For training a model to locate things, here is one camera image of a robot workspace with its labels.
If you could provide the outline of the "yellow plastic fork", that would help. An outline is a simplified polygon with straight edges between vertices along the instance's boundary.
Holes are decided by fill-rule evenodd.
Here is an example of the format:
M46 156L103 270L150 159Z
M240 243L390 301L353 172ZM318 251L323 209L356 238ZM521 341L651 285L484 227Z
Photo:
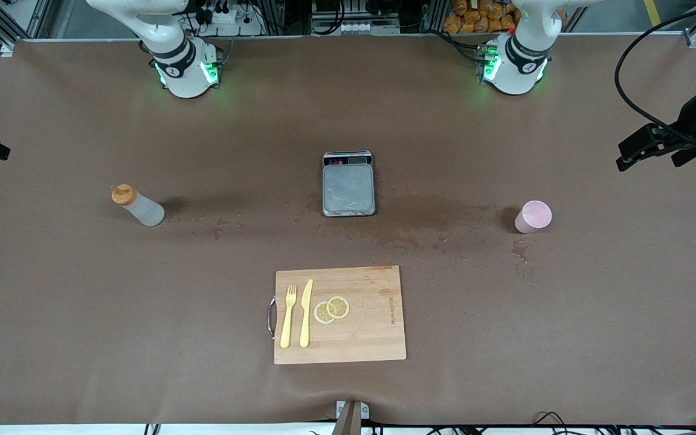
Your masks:
M288 349L292 341L292 312L297 301L297 286L292 284L288 285L286 297L285 297L285 316L283 320L282 335L280 339L280 347L282 349Z

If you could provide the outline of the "silver digital kitchen scale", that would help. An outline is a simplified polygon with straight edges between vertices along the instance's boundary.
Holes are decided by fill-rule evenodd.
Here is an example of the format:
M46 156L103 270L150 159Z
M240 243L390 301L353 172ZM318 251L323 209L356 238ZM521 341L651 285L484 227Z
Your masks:
M375 168L368 150L321 157L321 212L329 218L376 214Z

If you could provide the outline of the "clear sauce bottle orange cap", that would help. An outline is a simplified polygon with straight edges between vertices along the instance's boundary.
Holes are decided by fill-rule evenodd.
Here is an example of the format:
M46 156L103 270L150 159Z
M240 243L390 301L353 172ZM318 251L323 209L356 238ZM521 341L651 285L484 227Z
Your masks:
M141 195L132 185L113 185L112 200L116 205L127 210L142 225L155 227L165 218L165 209L159 203Z

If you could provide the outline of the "pile of orange bread rolls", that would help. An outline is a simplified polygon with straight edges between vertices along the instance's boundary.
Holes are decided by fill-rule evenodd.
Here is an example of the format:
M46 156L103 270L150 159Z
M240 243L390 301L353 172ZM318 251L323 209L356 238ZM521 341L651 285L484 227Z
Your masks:
M448 5L442 24L447 34L509 32L522 19L511 0L449 0Z

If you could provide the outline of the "control box with white plugs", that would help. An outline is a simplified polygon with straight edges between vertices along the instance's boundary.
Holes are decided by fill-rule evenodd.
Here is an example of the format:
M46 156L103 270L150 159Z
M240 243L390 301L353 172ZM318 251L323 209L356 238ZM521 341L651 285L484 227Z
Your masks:
M321 36L386 36L401 32L402 0L311 0L309 25Z

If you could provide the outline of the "yellow plastic knife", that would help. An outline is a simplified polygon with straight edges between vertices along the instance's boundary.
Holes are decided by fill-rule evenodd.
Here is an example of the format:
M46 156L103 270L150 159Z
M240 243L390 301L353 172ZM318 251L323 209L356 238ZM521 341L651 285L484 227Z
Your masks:
M313 279L309 279L302 291L301 295L301 308L302 308L302 322L299 334L299 347L306 349L309 347L310 342L310 319L311 319L311 295L312 295Z

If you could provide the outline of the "wooden cutting board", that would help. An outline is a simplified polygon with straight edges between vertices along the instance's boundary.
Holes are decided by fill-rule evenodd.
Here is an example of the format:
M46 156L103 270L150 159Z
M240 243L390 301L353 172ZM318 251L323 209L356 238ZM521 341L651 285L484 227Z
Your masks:
M299 346L302 322L301 295L313 279L309 347ZM292 341L282 349L281 335L288 285L297 286L292 312ZM326 303L340 295L350 313L335 320ZM342 269L278 271L274 276L277 318L274 327L275 364L367 363L407 357L401 272L397 265Z

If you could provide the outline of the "brown table mat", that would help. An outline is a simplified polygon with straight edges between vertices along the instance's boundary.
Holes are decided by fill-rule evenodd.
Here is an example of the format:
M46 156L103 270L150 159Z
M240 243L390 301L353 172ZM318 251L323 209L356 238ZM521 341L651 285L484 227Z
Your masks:
M0 424L696 424L696 163L619 172L631 36L558 39L510 97L434 37L240 40L163 90L135 42L0 59ZM368 150L376 214L321 212ZM142 225L128 184L165 209ZM552 209L523 234L528 201ZM274 364L274 276L397 265L407 357Z

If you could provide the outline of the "white power strip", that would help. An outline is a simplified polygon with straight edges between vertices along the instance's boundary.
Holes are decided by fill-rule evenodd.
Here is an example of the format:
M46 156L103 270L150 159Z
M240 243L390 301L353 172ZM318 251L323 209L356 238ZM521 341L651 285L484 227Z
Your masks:
M262 11L250 0L195 0L190 21L196 35L202 37L268 34Z

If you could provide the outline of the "pink plastic cup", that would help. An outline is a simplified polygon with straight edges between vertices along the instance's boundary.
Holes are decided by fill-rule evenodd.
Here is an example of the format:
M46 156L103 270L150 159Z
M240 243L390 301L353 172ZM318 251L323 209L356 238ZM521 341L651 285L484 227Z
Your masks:
M528 201L519 210L514 220L517 231L530 234L547 228L552 223L552 209L543 201Z

